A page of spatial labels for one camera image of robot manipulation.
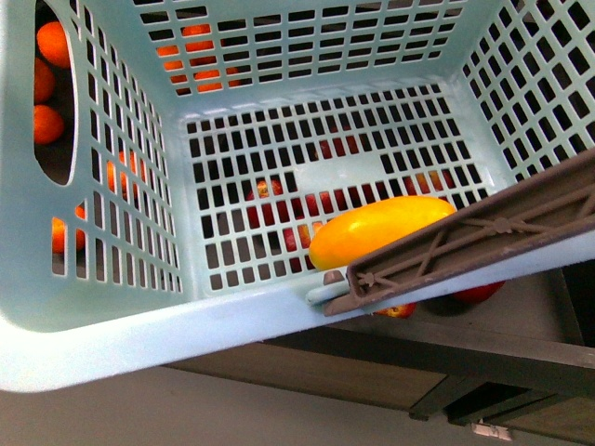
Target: brown plastic rail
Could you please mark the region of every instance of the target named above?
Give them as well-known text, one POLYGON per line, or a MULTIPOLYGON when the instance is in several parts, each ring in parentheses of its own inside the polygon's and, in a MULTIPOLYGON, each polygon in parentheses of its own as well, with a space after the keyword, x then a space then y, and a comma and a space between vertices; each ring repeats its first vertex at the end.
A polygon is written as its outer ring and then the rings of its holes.
POLYGON ((595 230, 595 150, 351 262, 330 316, 595 230))

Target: red apple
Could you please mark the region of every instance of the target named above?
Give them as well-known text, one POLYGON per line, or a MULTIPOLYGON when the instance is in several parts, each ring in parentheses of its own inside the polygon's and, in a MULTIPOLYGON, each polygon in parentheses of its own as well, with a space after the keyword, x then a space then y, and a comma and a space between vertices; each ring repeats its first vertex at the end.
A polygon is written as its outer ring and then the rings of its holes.
POLYGON ((308 213, 311 216, 319 216, 320 211, 318 210, 318 204, 316 203, 316 195, 306 195, 306 207, 308 207, 308 213))
POLYGON ((398 307, 381 309, 380 311, 375 311, 374 314, 391 316, 392 318, 407 319, 413 314, 413 312, 416 310, 416 307, 417 303, 413 302, 411 304, 404 304, 398 307))
POLYGON ((291 228, 286 228, 283 230, 283 240, 285 241, 285 247, 287 248, 288 253, 293 253, 294 251, 298 250, 298 245, 296 244, 296 236, 294 235, 294 230, 291 228))
MULTIPOLYGON (((310 232, 308 231, 307 225, 299 225, 297 227, 297 234, 299 235, 299 242, 303 249, 308 249, 310 247, 310 232)), ((285 242, 285 247, 287 248, 287 252, 293 253, 298 250, 298 243, 296 241, 296 235, 293 229, 286 228, 283 230, 283 238, 285 242)), ((299 258, 292 257, 289 259, 289 267, 291 268, 291 272, 297 273, 302 271, 301 263, 299 258)), ((306 256, 306 267, 308 269, 314 269, 314 266, 310 262, 310 258, 306 256)))
MULTIPOLYGON (((434 190, 440 191, 444 190, 443 183, 440 180, 440 176, 438 172, 435 170, 429 171, 430 181, 434 190)), ((447 189, 452 189, 455 186, 455 181, 451 177, 450 173, 447 170, 443 170, 443 177, 444 177, 444 184, 446 185, 447 189)), ((419 189, 422 194, 430 193, 430 186, 428 185, 428 181, 424 174, 416 174, 416 182, 419 185, 419 189)), ((417 195, 416 187, 414 185, 414 180, 411 177, 406 177, 403 180, 405 184, 405 190, 407 190, 408 195, 417 195)))
POLYGON ((371 185, 364 184, 362 186, 362 190, 364 191, 364 198, 366 203, 371 204, 376 201, 376 198, 374 198, 374 191, 372 190, 371 185))
MULTIPOLYGON (((281 195, 283 193, 283 186, 281 181, 278 179, 274 179, 271 181, 271 189, 273 195, 281 195)), ((257 191, 259 198, 267 198, 269 196, 269 186, 264 179, 261 179, 257 184, 257 191)), ((248 193, 248 196, 245 198, 248 202, 253 201, 255 198, 254 191, 251 190, 248 193)), ((264 224, 266 226, 274 225, 275 217, 272 211, 272 204, 265 203, 261 206, 262 209, 262 216, 264 218, 264 224)), ((286 202, 279 202, 277 204, 277 211, 279 212, 279 218, 282 222, 289 221, 289 211, 287 209, 286 202)), ((260 226, 260 222, 258 221, 258 211, 255 206, 251 206, 247 209, 248 213, 248 221, 250 222, 250 228, 258 228, 260 226)))
POLYGON ((469 290, 458 291, 452 294, 452 297, 460 302, 467 304, 479 304, 484 300, 489 299, 502 288, 505 281, 490 283, 488 285, 476 286, 475 288, 469 288, 469 290))
POLYGON ((322 221, 315 221, 314 223, 312 223, 312 232, 314 233, 314 235, 316 235, 316 232, 318 232, 322 226, 324 226, 322 221))
POLYGON ((331 152, 331 146, 328 141, 321 141, 320 142, 320 150, 323 155, 323 158, 328 160, 329 158, 333 157, 333 153, 331 152))
POLYGON ((378 181, 378 183, 376 183, 376 189, 378 191, 378 195, 380 196, 380 199, 382 199, 383 196, 385 196, 385 197, 389 196, 387 194, 387 188, 384 186, 384 183, 378 181))
MULTIPOLYGON (((308 231, 308 225, 299 225, 297 227, 297 234, 299 235, 299 243, 303 249, 310 248, 310 232, 308 231)), ((294 252, 298 249, 298 242, 296 241, 296 235, 293 229, 286 228, 283 230, 283 239, 285 241, 285 247, 287 252, 294 252)))
POLYGON ((323 203, 323 211, 325 214, 333 212, 333 203, 331 202, 331 195, 328 192, 322 192, 320 194, 320 201, 323 203))
POLYGON ((304 208, 301 205, 301 200, 299 198, 292 198, 291 207, 294 210, 294 216, 296 216, 296 220, 301 220, 304 217, 304 208))
MULTIPOLYGON (((343 130, 349 131, 351 130, 350 127, 344 126, 343 130)), ((338 130, 336 127, 331 128, 331 133, 336 133, 338 130)), ((359 149, 357 148, 357 141, 355 137, 346 137, 347 140, 347 147, 350 150, 350 153, 358 153, 359 149)), ((343 147, 343 141, 341 138, 333 138, 333 145, 335 146, 335 151, 337 152, 337 156, 345 156, 345 148, 343 147)))
POLYGON ((347 210, 347 199, 343 190, 335 190, 335 200, 337 200, 337 207, 339 211, 347 210))
MULTIPOLYGON (((351 130, 350 127, 344 126, 343 130, 349 131, 351 130)), ((331 133, 337 133, 338 129, 334 126, 331 128, 331 133)), ((355 140, 354 136, 346 137, 347 140, 347 147, 350 150, 350 153, 359 153, 359 149, 357 147, 357 141, 355 140)), ((335 148, 335 153, 337 156, 345 156, 345 147, 343 147, 343 141, 341 138, 333 138, 333 147, 335 148)), ((328 160, 329 158, 333 157, 333 152, 331 151, 331 146, 327 140, 321 141, 320 143, 321 153, 323 158, 328 160)))

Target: floor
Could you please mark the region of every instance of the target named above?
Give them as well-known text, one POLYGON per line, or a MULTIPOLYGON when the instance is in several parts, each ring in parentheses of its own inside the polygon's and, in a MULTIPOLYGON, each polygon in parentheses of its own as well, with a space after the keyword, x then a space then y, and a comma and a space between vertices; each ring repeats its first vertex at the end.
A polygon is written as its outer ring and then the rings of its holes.
MULTIPOLYGON (((513 432, 513 443, 575 443, 513 432)), ((470 445, 482 438, 441 416, 406 413, 162 367, 44 394, 0 392, 0 444, 470 445)))

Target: light blue basket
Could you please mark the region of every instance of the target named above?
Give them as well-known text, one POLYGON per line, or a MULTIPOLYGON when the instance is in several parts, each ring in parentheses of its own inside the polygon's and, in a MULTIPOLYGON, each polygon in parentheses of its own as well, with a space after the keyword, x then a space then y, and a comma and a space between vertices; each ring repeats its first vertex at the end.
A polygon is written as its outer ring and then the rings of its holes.
MULTIPOLYGON (((421 177, 464 207, 595 138, 592 2, 47 3, 73 60, 64 185, 40 168, 29 125, 35 2, 0 1, 4 389, 64 387, 364 314, 307 305, 322 273, 284 234, 424 193, 421 177), (210 33, 183 35, 197 24, 210 33), (205 71, 215 74, 195 79, 205 71), (137 200, 110 189, 111 164, 137 200), (283 192, 247 200, 260 180, 283 192), (68 227, 64 257, 51 254, 54 217, 68 227)), ((593 258, 592 245, 384 305, 593 258)))

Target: tangerine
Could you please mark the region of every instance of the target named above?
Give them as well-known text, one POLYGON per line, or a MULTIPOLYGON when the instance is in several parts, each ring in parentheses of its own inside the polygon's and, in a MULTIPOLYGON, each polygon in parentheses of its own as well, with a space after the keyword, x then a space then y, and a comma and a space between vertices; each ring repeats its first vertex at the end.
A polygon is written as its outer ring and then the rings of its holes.
MULTIPOLYGON (((86 218, 85 209, 82 206, 77 206, 74 213, 81 219, 86 218)), ((59 218, 52 218, 52 253, 64 254, 66 247, 66 225, 59 218)), ((85 233, 81 230, 76 230, 76 250, 79 251, 85 247, 85 233)))
POLYGON ((50 21, 37 31, 37 45, 48 62, 60 68, 71 68, 66 33, 59 21, 50 21))
POLYGON ((217 62, 217 58, 215 56, 205 56, 203 58, 190 59, 190 66, 200 67, 201 65, 209 65, 215 62, 217 62))
MULTIPOLYGON (((227 68, 225 70, 225 72, 227 74, 236 74, 236 73, 238 73, 238 69, 235 67, 230 67, 230 68, 227 68)), ((220 76, 219 70, 206 70, 204 72, 196 73, 194 75, 194 79, 196 79, 197 81, 200 81, 203 79, 215 79, 215 78, 218 78, 219 76, 220 76)), ((240 80, 231 80, 230 86, 238 86, 240 83, 241 83, 240 80)), ((206 91, 220 90, 221 88, 223 88, 223 85, 221 84, 221 82, 216 82, 213 84, 198 85, 198 91, 201 93, 204 93, 206 91)))
MULTIPOLYGON (((179 50, 178 47, 175 45, 160 46, 159 48, 157 48, 157 54, 160 57, 174 56, 176 54, 179 54, 179 50)), ((164 62, 164 68, 167 72, 171 72, 172 70, 179 70, 181 68, 184 68, 184 64, 181 60, 169 60, 167 62, 164 62)), ((186 76, 184 74, 171 76, 170 79, 171 82, 174 84, 177 84, 179 82, 186 82, 186 76)))
MULTIPOLYGON (((120 163, 124 164, 125 161, 125 153, 123 151, 120 152, 120 163)), ((133 174, 137 174, 137 154, 133 151, 130 152, 130 157, 128 158, 128 166, 133 174)), ((145 163, 140 160, 140 178, 144 182, 145 177, 145 163)), ((127 186, 127 178, 126 173, 120 172, 120 189, 122 190, 122 197, 126 200, 128 198, 128 186, 127 186)), ((112 192, 115 192, 115 166, 111 161, 108 161, 108 187, 112 192)), ((133 188, 133 195, 136 198, 139 196, 139 186, 136 184, 133 188)))
MULTIPOLYGON (((210 33, 211 25, 209 25, 208 23, 203 23, 200 25, 191 25, 182 29, 182 35, 184 37, 210 33)), ((214 47, 215 46, 213 45, 212 40, 204 40, 203 42, 190 42, 189 44, 186 44, 186 51, 192 53, 194 51, 204 51, 206 49, 213 49, 214 47)))
POLYGON ((51 107, 39 104, 33 106, 33 142, 49 144, 64 132, 64 120, 51 107))
POLYGON ((46 102, 54 92, 56 76, 45 62, 35 58, 33 69, 33 103, 46 102))

